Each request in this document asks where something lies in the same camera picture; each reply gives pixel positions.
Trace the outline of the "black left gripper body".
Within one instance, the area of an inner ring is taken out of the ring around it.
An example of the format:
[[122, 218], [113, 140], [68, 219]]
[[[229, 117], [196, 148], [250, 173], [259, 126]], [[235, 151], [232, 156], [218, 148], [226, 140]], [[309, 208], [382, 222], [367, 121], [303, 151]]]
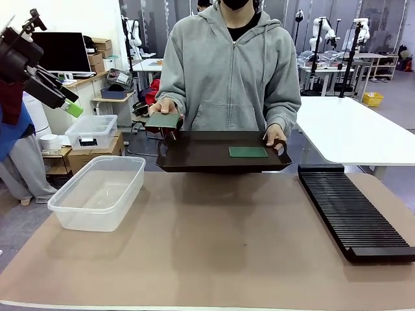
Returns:
[[24, 82], [43, 56], [43, 49], [31, 38], [7, 27], [1, 34], [1, 80], [7, 84]]

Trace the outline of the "person's right hand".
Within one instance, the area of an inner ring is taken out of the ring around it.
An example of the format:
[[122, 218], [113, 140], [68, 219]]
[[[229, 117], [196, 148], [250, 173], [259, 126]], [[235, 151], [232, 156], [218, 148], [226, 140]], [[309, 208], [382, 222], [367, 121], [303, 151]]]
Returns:
[[152, 115], [153, 113], [162, 113], [162, 114], [177, 113], [179, 114], [181, 119], [184, 117], [184, 115], [179, 112], [179, 109], [176, 107], [176, 104], [171, 98], [163, 98], [157, 101], [157, 103], [149, 107], [148, 112], [149, 112], [149, 115]]

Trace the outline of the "person's left hand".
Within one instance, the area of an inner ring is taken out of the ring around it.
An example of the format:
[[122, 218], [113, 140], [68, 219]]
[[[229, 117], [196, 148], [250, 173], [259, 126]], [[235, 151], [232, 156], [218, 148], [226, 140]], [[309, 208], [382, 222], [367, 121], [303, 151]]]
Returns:
[[267, 146], [273, 147], [276, 150], [280, 150], [283, 148], [283, 145], [281, 143], [275, 144], [276, 140], [280, 141], [287, 141], [287, 138], [285, 134], [283, 133], [283, 130], [280, 125], [278, 124], [272, 124], [267, 128], [265, 137], [267, 139]]

